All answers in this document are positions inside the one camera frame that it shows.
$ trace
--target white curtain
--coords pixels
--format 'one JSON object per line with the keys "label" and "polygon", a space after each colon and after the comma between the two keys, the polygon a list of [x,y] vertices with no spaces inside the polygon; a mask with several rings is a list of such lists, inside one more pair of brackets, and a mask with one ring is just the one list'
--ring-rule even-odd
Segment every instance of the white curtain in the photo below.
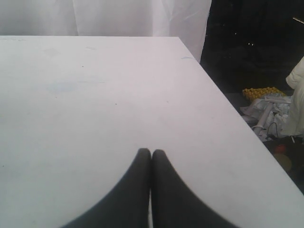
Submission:
{"label": "white curtain", "polygon": [[199,61],[211,0],[0,0],[0,35],[177,36]]}

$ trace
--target dark background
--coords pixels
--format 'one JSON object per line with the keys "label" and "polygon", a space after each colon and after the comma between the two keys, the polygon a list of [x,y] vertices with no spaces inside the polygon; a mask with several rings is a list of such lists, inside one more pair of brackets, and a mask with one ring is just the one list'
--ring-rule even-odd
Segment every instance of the dark background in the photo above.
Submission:
{"label": "dark background", "polygon": [[285,78],[304,56],[304,0],[213,0],[201,65],[227,93],[290,90]]}

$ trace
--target red object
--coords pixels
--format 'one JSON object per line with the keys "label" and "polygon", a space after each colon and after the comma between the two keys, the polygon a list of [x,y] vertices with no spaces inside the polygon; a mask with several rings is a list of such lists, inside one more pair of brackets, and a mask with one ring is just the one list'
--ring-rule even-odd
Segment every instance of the red object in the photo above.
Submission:
{"label": "red object", "polygon": [[286,146],[284,144],[278,145],[275,148],[275,153],[286,153]]}

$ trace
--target white cloth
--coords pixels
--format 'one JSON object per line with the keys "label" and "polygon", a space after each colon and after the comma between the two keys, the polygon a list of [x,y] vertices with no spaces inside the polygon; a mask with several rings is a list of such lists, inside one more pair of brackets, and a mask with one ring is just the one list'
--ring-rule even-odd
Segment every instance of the white cloth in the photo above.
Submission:
{"label": "white cloth", "polygon": [[304,135],[304,57],[286,78],[287,83],[294,89],[287,123],[282,131],[285,135]]}
{"label": "white cloth", "polygon": [[211,0],[1,0],[0,35],[179,37],[197,61]]}

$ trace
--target white table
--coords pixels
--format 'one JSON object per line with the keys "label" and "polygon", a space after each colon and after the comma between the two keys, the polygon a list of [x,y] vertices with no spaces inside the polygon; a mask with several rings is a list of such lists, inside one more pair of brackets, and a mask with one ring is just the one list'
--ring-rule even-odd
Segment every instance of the white table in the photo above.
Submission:
{"label": "white table", "polygon": [[0,227],[57,228],[140,147],[244,228],[301,227],[304,197],[178,38],[0,37]]}

